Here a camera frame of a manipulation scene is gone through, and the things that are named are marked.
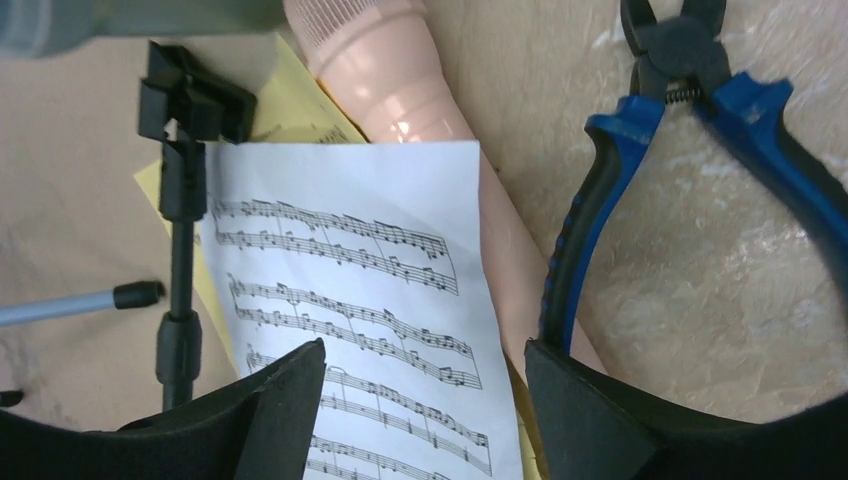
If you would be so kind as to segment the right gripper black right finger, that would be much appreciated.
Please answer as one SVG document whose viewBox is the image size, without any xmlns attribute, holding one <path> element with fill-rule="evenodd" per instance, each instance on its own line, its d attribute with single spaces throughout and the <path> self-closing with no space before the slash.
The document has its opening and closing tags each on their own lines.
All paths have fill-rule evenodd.
<svg viewBox="0 0 848 480">
<path fill-rule="evenodd" d="M 847 397 L 754 424 L 689 409 L 547 344 L 525 347 L 553 479 L 844 479 Z"/>
</svg>

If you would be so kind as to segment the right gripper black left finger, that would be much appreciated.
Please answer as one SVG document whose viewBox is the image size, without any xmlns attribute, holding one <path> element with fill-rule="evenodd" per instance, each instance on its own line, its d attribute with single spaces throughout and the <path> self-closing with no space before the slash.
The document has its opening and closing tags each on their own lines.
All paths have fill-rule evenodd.
<svg viewBox="0 0 848 480">
<path fill-rule="evenodd" d="M 1 414 L 4 479 L 301 479 L 325 373 L 322 340 L 117 431 Z"/>
</svg>

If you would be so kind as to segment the white sheet music page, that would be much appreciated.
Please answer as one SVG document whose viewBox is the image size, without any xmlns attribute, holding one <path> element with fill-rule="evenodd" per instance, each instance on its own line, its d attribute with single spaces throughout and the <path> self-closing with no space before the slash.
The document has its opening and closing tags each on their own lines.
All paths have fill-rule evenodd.
<svg viewBox="0 0 848 480">
<path fill-rule="evenodd" d="M 319 339 L 307 479 L 519 479 L 480 147 L 220 144 L 200 236 L 236 366 Z"/>
</svg>

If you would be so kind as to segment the light blue music stand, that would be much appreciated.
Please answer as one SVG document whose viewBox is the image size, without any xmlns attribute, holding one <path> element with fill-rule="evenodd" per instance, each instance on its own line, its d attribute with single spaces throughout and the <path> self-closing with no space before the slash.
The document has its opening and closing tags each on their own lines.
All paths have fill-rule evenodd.
<svg viewBox="0 0 848 480">
<path fill-rule="evenodd" d="M 145 308 L 157 304 L 164 297 L 165 287 L 159 281 L 132 282 L 118 285 L 111 290 L 2 306 L 1 326 L 21 325 L 103 310 Z"/>
</svg>

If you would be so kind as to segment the yellow sheet music page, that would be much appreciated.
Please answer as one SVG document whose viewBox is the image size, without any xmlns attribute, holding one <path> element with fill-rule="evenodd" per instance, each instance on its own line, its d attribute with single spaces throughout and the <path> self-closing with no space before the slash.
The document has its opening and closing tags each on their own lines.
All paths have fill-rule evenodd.
<svg viewBox="0 0 848 480">
<path fill-rule="evenodd" d="M 291 46 L 279 35 L 275 41 L 277 61 L 257 93 L 251 139 L 270 143 L 363 143 L 364 136 L 316 83 Z M 199 235 L 194 236 L 194 244 L 194 290 L 209 313 L 232 370 L 238 372 L 228 325 L 206 266 Z M 509 366 L 508 371 L 516 403 L 523 475 L 526 479 L 546 479 L 547 466 L 536 458 L 538 432 L 535 426 L 525 425 L 525 419 L 530 416 L 529 394 L 516 370 Z"/>
</svg>

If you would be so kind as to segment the black microphone desk stand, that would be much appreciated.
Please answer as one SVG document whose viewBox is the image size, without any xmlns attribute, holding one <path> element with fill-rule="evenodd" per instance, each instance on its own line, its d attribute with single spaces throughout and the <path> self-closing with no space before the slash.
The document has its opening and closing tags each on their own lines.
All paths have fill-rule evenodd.
<svg viewBox="0 0 848 480">
<path fill-rule="evenodd" d="M 149 42 L 137 131 L 161 145 L 158 210 L 171 224 L 170 307 L 157 332 L 155 368 L 164 410 L 191 401 L 201 367 L 192 289 L 194 225 L 208 210 L 206 145 L 246 142 L 257 104 L 253 93 L 206 69 L 186 47 Z"/>
</svg>

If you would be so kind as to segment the blue black pliers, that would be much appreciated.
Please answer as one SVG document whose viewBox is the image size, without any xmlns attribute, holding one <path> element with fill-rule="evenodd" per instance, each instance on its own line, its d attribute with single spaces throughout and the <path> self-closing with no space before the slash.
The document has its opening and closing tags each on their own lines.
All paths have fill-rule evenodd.
<svg viewBox="0 0 848 480">
<path fill-rule="evenodd" d="M 847 175 L 847 5 L 732 1 L 732 66 L 790 78 L 791 130 Z M 847 359 L 845 309 L 811 237 L 684 107 L 670 109 L 593 261 L 573 351 Z"/>
</svg>

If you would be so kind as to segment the clear plastic storage box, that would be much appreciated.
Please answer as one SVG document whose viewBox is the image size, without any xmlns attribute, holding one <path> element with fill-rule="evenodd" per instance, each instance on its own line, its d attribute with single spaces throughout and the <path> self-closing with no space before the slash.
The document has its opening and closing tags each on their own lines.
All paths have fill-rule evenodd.
<svg viewBox="0 0 848 480">
<path fill-rule="evenodd" d="M 56 56 L 96 37 L 239 35 L 285 23 L 281 1 L 7 0 L 1 3 L 1 56 Z"/>
</svg>

